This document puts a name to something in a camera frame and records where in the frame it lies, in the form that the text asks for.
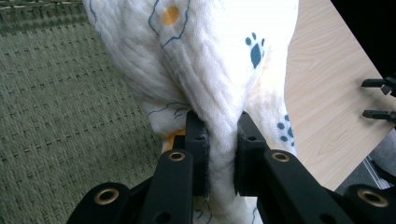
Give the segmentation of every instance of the woven mat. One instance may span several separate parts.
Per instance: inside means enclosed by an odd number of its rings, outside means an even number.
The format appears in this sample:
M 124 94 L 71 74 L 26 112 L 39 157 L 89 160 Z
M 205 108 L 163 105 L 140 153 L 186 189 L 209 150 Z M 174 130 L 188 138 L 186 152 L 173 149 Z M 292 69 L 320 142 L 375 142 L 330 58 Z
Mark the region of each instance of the woven mat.
M 96 185 L 148 178 L 161 151 L 82 4 L 49 2 L 0 1 L 0 223 L 65 223 Z

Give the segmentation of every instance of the blue paw print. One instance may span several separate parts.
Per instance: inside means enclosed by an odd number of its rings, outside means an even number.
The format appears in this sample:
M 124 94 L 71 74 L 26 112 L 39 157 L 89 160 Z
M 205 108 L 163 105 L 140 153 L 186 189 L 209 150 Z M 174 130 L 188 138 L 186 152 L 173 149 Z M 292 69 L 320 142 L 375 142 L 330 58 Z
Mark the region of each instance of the blue paw print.
M 247 37 L 246 43 L 251 48 L 250 59 L 253 63 L 253 67 L 256 68 L 262 61 L 262 57 L 264 57 L 264 39 L 259 43 L 256 40 L 256 34 L 252 33 L 251 36 L 253 37 L 253 40 L 250 37 Z
M 282 142 L 288 142 L 290 140 L 291 146 L 294 147 L 294 139 L 293 139 L 294 136 L 293 136 L 293 131 L 291 130 L 289 115 L 285 116 L 284 122 L 279 122 L 277 124 L 277 128 L 283 132 L 280 136 L 280 140 Z

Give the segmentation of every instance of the wooden surface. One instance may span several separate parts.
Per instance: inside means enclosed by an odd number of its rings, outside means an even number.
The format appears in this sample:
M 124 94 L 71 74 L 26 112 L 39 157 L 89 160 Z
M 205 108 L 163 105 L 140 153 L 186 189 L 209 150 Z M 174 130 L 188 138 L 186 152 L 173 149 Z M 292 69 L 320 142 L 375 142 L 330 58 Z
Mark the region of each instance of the wooden surface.
M 360 87 L 380 75 L 330 0 L 300 0 L 299 10 L 286 104 L 300 161 L 336 189 L 393 127 L 361 113 L 396 110 L 395 98 Z

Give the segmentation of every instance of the white towel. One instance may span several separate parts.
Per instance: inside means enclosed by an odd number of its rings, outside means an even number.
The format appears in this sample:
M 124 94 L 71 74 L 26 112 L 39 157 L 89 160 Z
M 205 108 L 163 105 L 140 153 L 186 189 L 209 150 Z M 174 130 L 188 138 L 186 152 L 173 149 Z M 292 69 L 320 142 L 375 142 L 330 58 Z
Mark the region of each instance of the white towel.
M 84 0 L 88 18 L 163 148 L 193 109 L 210 138 L 208 203 L 195 223 L 261 223 L 255 199 L 233 190 L 243 110 L 271 148 L 293 154 L 284 102 L 298 0 Z

